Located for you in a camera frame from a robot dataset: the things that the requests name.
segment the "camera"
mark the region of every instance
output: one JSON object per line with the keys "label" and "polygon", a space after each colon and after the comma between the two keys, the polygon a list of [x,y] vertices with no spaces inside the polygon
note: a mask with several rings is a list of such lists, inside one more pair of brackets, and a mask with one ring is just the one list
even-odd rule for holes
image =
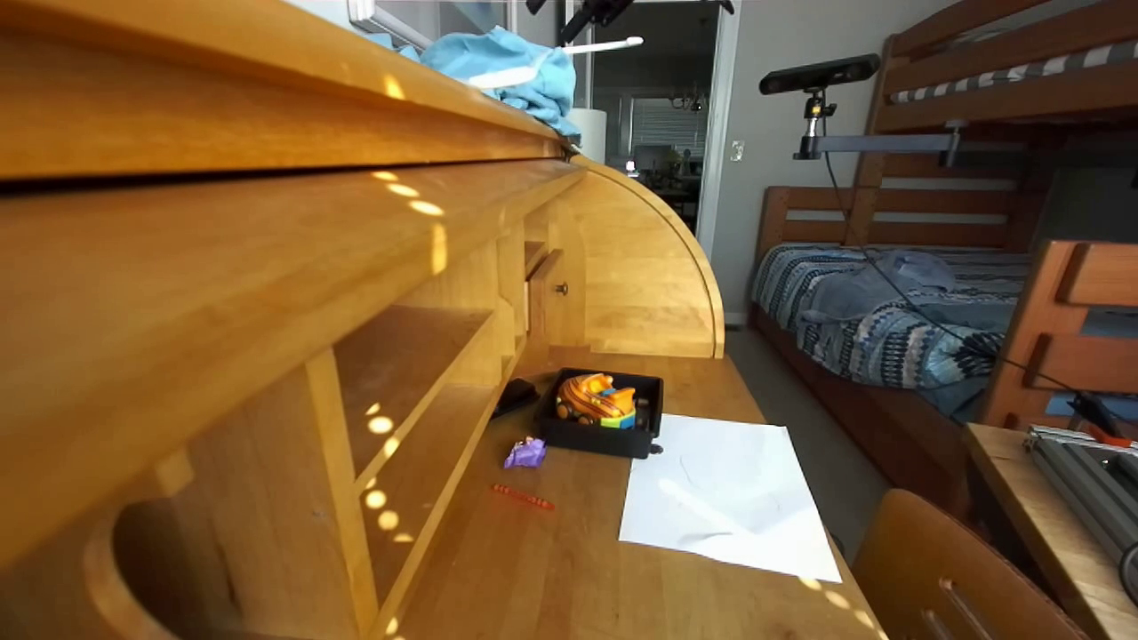
{"label": "camera", "polygon": [[868,80],[877,73],[880,67],[881,58],[876,54],[868,54],[773,71],[759,82],[759,92],[764,96],[785,93],[786,91],[813,92],[833,84]]}

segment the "sheet of paper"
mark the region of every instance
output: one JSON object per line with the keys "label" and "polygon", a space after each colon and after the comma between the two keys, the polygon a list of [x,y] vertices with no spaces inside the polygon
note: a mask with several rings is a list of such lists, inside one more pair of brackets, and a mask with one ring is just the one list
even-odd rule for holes
{"label": "sheet of paper", "polygon": [[633,460],[620,540],[841,582],[785,427],[665,415]]}

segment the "desk surface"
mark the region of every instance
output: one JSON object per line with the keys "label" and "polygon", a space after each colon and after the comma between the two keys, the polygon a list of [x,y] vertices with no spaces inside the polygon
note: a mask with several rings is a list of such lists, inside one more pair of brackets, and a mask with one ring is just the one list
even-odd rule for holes
{"label": "desk surface", "polygon": [[1095,639],[1138,639],[1114,563],[1023,450],[1023,432],[968,425],[965,442],[1063,608]]}
{"label": "desk surface", "polygon": [[[561,352],[517,375],[539,391],[559,367],[659,376],[666,410],[762,421],[729,360]],[[492,421],[443,520],[398,634],[419,638],[877,639],[840,556],[842,584],[620,543],[629,461],[551,448],[541,469],[502,469],[531,410]],[[503,499],[493,483],[553,502]]]}

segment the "toy car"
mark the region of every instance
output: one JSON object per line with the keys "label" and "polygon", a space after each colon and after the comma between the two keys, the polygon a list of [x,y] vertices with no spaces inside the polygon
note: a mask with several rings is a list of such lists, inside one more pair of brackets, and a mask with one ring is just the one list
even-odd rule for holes
{"label": "toy car", "polygon": [[558,389],[556,413],[562,420],[583,425],[632,428],[636,424],[635,393],[632,387],[612,388],[612,376],[604,374],[575,376]]}

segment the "black box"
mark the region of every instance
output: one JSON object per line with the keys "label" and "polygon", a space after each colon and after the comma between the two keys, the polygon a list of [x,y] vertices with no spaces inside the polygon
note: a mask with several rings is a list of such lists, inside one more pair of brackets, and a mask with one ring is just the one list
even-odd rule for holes
{"label": "black box", "polygon": [[[646,420],[628,429],[616,429],[602,427],[600,425],[582,425],[576,420],[562,420],[558,418],[556,400],[558,389],[561,383],[574,376],[585,374],[603,372],[612,376],[615,388],[633,387],[636,389],[636,400],[646,400],[648,407],[637,407],[636,417],[646,416]],[[592,451],[594,453],[608,453],[609,456],[622,456],[625,458],[648,458],[654,446],[652,440],[660,435],[660,417],[663,415],[663,380],[649,376],[633,376],[629,374],[613,374],[611,371],[597,371],[596,369],[562,369],[558,372],[553,385],[545,389],[545,395],[537,404],[534,413],[534,422],[542,440],[550,446],[561,446],[564,449],[577,449],[579,451]]]}

